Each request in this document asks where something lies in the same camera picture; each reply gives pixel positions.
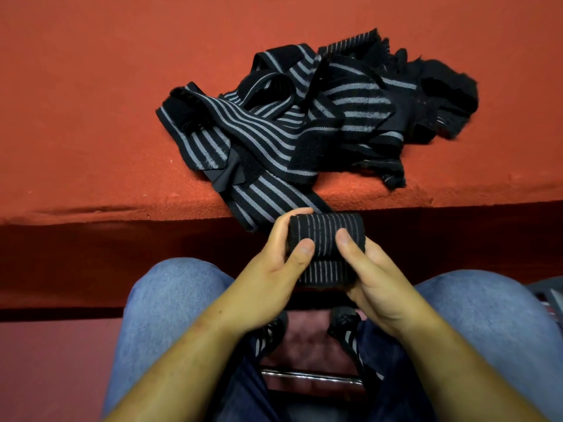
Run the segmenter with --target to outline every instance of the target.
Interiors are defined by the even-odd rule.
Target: rolled fabric strap
[[[306,287],[338,287],[353,284],[356,273],[346,262],[336,246],[335,235],[346,228],[358,247],[365,251],[364,222],[359,213],[322,213],[295,215],[289,220],[288,251],[291,253],[299,241],[315,242],[313,260],[297,284]]]

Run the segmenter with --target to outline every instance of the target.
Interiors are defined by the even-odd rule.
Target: leg
[[[459,270],[417,290],[547,418],[563,420],[563,337],[523,285],[491,272]],[[430,403],[403,348],[371,322],[361,330],[364,361],[385,376],[373,420],[397,413],[428,420]]]
[[[131,290],[123,314],[103,415],[218,298],[233,279],[214,265],[176,258],[155,265]],[[213,420],[276,420],[254,354],[241,342],[214,397]]]

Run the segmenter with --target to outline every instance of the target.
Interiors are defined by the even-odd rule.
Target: black shoe
[[[258,361],[270,355],[282,343],[287,330],[287,312],[282,311],[278,317],[261,329],[255,330],[255,357]]]
[[[362,321],[360,315],[351,307],[336,307],[330,312],[328,335],[338,340],[346,354],[352,358],[357,372],[362,379],[365,390],[375,396],[379,390],[381,379],[374,369],[365,366],[357,348],[357,326]]]

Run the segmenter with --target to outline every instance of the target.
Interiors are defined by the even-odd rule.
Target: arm
[[[366,239],[362,253],[345,229],[336,240],[359,277],[348,296],[401,342],[440,420],[546,420],[434,311],[383,249]]]
[[[209,306],[108,415],[110,421],[197,421],[205,417],[219,378],[237,343],[277,317],[313,257],[302,240],[287,262],[290,216],[278,218],[268,242],[234,283]]]

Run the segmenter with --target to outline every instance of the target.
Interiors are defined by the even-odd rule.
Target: orange surface
[[[255,52],[378,27],[479,82],[454,142],[408,146],[407,188],[323,174],[337,210],[563,200],[563,0],[1,0],[0,222],[228,217],[154,114],[216,96]]]

